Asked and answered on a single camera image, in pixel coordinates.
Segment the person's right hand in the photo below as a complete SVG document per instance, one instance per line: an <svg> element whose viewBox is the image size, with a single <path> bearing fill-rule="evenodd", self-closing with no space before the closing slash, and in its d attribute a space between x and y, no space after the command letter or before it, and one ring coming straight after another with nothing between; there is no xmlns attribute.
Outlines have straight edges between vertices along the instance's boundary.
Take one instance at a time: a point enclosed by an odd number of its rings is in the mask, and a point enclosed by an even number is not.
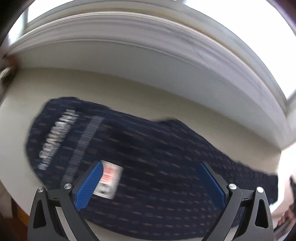
<svg viewBox="0 0 296 241"><path fill-rule="evenodd" d="M290 223L285 229L285 231L290 231L292 227L295 225L295 204L291 204L288 210L283 214L283 216L279 219L275 227L283 225L286 220L289 220Z"/></svg>

